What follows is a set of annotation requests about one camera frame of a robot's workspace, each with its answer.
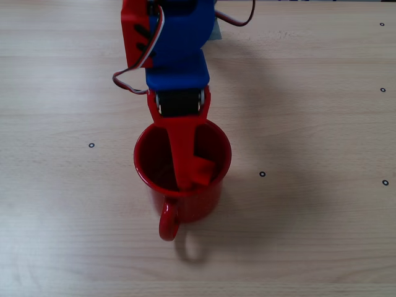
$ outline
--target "white wire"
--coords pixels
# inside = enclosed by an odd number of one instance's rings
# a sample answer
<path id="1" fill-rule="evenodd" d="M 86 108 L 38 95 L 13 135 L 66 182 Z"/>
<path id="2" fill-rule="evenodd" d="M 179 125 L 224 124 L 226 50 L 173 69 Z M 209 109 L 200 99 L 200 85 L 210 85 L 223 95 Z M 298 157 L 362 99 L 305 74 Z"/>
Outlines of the white wire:
<path id="1" fill-rule="evenodd" d="M 158 6 L 158 7 L 159 7 L 159 9 L 160 9 L 162 21 L 161 21 L 160 27 L 159 27 L 159 29 L 158 29 L 158 32 L 156 32 L 157 35 L 155 36 L 154 40 L 152 41 L 152 45 L 151 45 L 151 46 L 148 48 L 148 50 L 145 52 L 144 57 L 142 58 L 142 60 L 140 61 L 140 63 L 139 63 L 138 65 L 136 65 L 136 67 L 127 68 L 127 69 L 123 69 L 123 70 L 117 71 L 116 73 L 118 73 L 118 74 L 115 76 L 115 79 L 118 80 L 119 83 L 120 83 L 121 85 L 123 85 L 123 87 L 125 87 L 126 89 L 128 89 L 128 90 L 131 91 L 132 93 L 135 93 L 135 94 L 138 94 L 138 95 L 146 94 L 146 93 L 148 92 L 148 89 L 147 89 L 147 90 L 137 90 L 137 89 L 135 89 L 135 88 L 132 88 L 129 84 L 127 84 L 127 83 L 125 83 L 125 82 L 121 82 L 119 79 L 117 79 L 117 76 L 119 76 L 119 75 L 121 75 L 121 74 L 123 74 L 123 73 L 125 73 L 125 72 L 127 72 L 127 71 L 140 69 L 140 68 L 143 66 L 143 64 L 146 62 L 146 60 L 149 58 L 151 52 L 153 51 L 155 45 L 157 44 L 157 41 L 158 41 L 158 39 L 159 39 L 159 37 L 160 37 L 160 35 L 161 35 L 162 29 L 163 29 L 163 27 L 164 27 L 164 25 L 165 25 L 165 14 L 164 14 L 164 12 L 163 12 L 162 7 L 161 7 L 161 6 Z"/>

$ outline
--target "red wire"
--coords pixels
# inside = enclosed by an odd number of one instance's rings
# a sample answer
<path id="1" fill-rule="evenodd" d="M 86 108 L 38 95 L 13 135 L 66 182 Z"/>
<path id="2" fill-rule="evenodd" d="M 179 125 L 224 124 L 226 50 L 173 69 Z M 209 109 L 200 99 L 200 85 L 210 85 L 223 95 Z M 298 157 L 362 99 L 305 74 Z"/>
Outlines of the red wire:
<path id="1" fill-rule="evenodd" d="M 250 16 L 249 16 L 248 20 L 245 21 L 245 22 L 240 22 L 240 21 L 238 21 L 236 19 L 233 19 L 232 17 L 230 17 L 230 16 L 228 16 L 228 15 L 226 15 L 226 14 L 220 12 L 220 11 L 215 11 L 215 13 L 216 13 L 216 17 L 218 17 L 220 20 L 223 20 L 223 21 L 225 21 L 225 22 L 227 22 L 229 24 L 232 24 L 234 26 L 237 26 L 237 27 L 243 27 L 243 26 L 246 26 L 248 23 L 250 23 L 250 21 L 253 19 L 253 15 L 254 15 L 254 10 L 255 9 L 256 9 L 256 0 L 253 0 L 253 2 L 252 2 L 252 11 L 250 13 Z"/>
<path id="2" fill-rule="evenodd" d="M 163 28 L 163 23 L 165 21 L 164 19 L 164 15 L 163 15 L 163 10 L 161 6 L 158 6 L 159 10 L 160 10 L 160 15 L 158 18 L 158 23 L 157 23 L 157 27 L 155 29 L 155 33 L 154 35 L 150 38 L 150 41 L 148 42 L 148 45 L 146 47 L 146 50 L 142 53 L 142 55 L 139 57 L 139 59 L 135 62 L 135 64 L 131 67 L 128 67 L 127 69 L 118 71 L 116 73 L 113 74 L 113 82 L 120 88 L 123 88 L 125 90 L 128 90 L 134 94 L 138 94 L 138 95 L 143 95 L 143 94 L 147 94 L 148 90 L 136 90 L 134 88 L 132 88 L 130 85 L 126 84 L 125 82 L 121 82 L 117 76 L 131 71 L 131 70 L 135 70 L 138 69 L 140 67 L 142 67 L 142 65 L 144 64 L 145 60 L 148 58 L 148 56 L 150 56 L 150 53 L 152 52 L 152 50 L 154 49 L 155 43 L 158 40 L 158 36 L 159 34 L 161 34 L 162 28 Z"/>

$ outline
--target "red mug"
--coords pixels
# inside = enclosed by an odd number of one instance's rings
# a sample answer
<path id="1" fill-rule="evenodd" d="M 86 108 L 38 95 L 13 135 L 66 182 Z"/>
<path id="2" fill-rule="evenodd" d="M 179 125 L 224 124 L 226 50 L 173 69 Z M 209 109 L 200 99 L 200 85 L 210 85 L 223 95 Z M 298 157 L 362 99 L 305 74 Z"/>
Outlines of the red mug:
<path id="1" fill-rule="evenodd" d="M 163 240 L 174 240 L 180 223 L 200 220 L 218 204 L 222 181 L 231 165 L 230 141 L 218 126 L 206 120 L 196 129 L 194 155 L 216 164 L 212 180 L 208 186 L 179 192 L 166 129 L 152 124 L 136 143 L 135 168 L 161 215 L 159 231 Z"/>

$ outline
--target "wood grain surface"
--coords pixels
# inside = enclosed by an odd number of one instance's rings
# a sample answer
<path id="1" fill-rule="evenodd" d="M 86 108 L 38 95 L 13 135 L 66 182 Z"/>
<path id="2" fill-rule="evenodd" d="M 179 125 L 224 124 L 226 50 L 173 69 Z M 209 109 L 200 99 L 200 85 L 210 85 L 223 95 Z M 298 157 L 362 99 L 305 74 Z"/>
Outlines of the wood grain surface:
<path id="1" fill-rule="evenodd" d="M 209 118 L 233 162 L 216 211 L 166 243 L 132 161 L 146 100 L 111 81 L 121 2 L 0 2 L 0 296 L 396 296 L 396 6 L 220 22 Z"/>

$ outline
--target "mug handle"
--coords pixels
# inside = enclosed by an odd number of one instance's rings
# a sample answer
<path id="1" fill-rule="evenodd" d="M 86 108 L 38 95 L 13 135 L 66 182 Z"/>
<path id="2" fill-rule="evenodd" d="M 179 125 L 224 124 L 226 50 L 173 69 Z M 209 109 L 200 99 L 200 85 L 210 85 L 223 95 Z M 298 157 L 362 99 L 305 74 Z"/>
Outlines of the mug handle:
<path id="1" fill-rule="evenodd" d="M 160 219 L 160 237 L 165 241 L 172 241 L 179 230 L 178 202 L 165 198 Z"/>

